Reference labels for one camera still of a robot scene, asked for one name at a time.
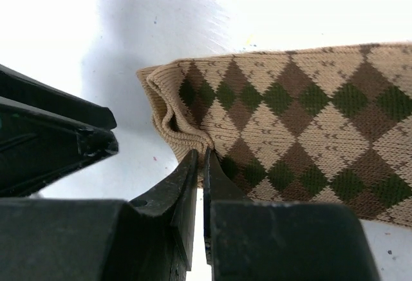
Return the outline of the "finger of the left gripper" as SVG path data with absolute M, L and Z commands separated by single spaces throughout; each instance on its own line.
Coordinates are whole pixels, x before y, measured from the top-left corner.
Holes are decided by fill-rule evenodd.
M 92 104 L 58 114 L 1 98 L 1 196 L 29 196 L 117 154 L 116 126 Z
M 15 70 L 1 66 L 1 97 L 63 117 L 113 130 L 117 122 L 111 110 L 65 93 Z

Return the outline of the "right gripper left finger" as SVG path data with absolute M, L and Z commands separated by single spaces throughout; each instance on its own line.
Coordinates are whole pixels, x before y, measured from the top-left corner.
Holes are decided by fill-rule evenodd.
M 137 198 L 1 200 L 2 280 L 185 280 L 198 154 Z

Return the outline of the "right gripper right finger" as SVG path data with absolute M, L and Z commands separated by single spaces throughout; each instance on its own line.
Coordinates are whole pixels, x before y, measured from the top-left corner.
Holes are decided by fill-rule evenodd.
M 213 280 L 378 280 L 360 220 L 341 204 L 254 202 L 207 150 L 203 236 Z

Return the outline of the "brown argyle sock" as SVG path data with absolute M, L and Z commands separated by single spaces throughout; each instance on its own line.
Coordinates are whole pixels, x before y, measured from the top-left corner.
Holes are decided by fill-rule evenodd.
M 137 76 L 177 159 L 214 150 L 254 200 L 411 227 L 409 43 L 178 59 Z

